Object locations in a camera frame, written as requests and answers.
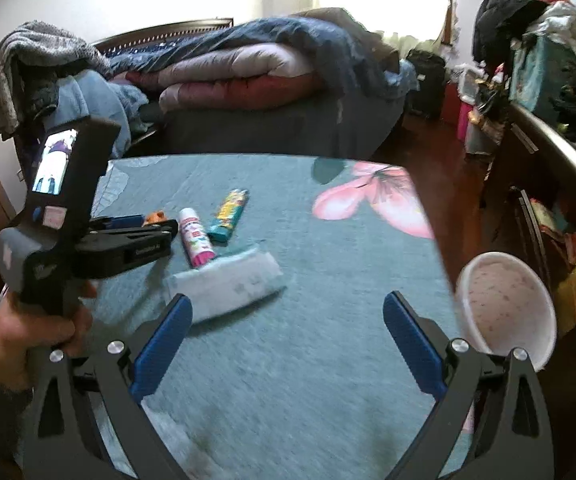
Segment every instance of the pink bin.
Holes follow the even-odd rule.
[[[462,107],[459,110],[459,123],[457,124],[457,139],[461,142],[466,139],[466,131],[468,130],[468,114],[472,109],[472,105],[462,102]]]

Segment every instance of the wooden headboard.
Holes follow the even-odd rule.
[[[124,32],[117,36],[97,41],[94,45],[102,54],[109,54],[124,48],[134,46],[147,46],[160,41],[169,41],[177,36],[196,36],[212,30],[230,28],[232,18],[215,18],[212,20],[193,20],[190,22],[168,23],[155,27],[140,28],[131,32]]]

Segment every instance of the label sticker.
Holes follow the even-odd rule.
[[[44,210],[44,225],[52,229],[61,229],[63,221],[66,219],[66,212],[68,209],[65,207],[57,207],[54,205],[47,205]]]

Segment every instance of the paper cup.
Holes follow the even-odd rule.
[[[552,355],[557,320],[537,274],[506,253],[484,253],[457,280],[457,312],[463,336],[480,352],[508,355],[524,348],[535,370]]]

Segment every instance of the glue stick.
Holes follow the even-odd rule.
[[[201,267],[215,257],[206,230],[194,209],[187,207],[179,212],[179,229],[188,260],[193,267]]]

